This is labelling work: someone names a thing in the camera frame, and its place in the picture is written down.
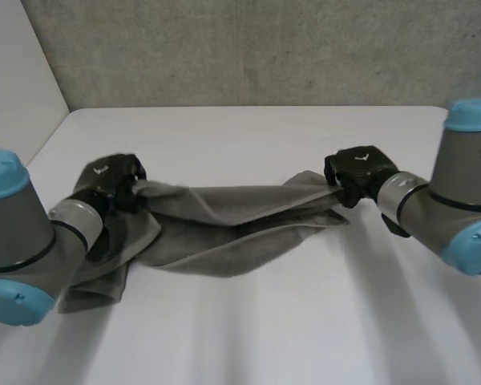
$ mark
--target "blue cap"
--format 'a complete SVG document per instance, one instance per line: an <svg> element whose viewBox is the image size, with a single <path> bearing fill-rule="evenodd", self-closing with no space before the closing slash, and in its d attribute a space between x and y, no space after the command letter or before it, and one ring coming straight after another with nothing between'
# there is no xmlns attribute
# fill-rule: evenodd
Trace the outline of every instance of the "blue cap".
<svg viewBox="0 0 481 385"><path fill-rule="evenodd" d="M28 183L29 172L11 151L0 150L0 199L14 195Z"/></svg>
<svg viewBox="0 0 481 385"><path fill-rule="evenodd" d="M452 131L481 132L481 99L460 100L453 104L443 126Z"/></svg>
<svg viewBox="0 0 481 385"><path fill-rule="evenodd" d="M21 282L0 279L0 322L11 326L40 323L55 300L44 291Z"/></svg>
<svg viewBox="0 0 481 385"><path fill-rule="evenodd" d="M443 250L448 265L468 275L481 275L481 221L457 233Z"/></svg>

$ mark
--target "table surface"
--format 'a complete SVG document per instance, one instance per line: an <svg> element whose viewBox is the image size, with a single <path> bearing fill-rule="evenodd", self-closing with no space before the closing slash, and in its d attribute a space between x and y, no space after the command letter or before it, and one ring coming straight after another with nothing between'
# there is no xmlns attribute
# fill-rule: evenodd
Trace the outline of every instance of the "table surface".
<svg viewBox="0 0 481 385"><path fill-rule="evenodd" d="M148 176L192 186L280 184L374 144L429 177L436 107L88 109L30 163L46 209L83 166L135 152ZM481 278L390 234L374 204L238 278L134 265L120 304L30 328L0 325L0 385L481 384Z"/></svg>

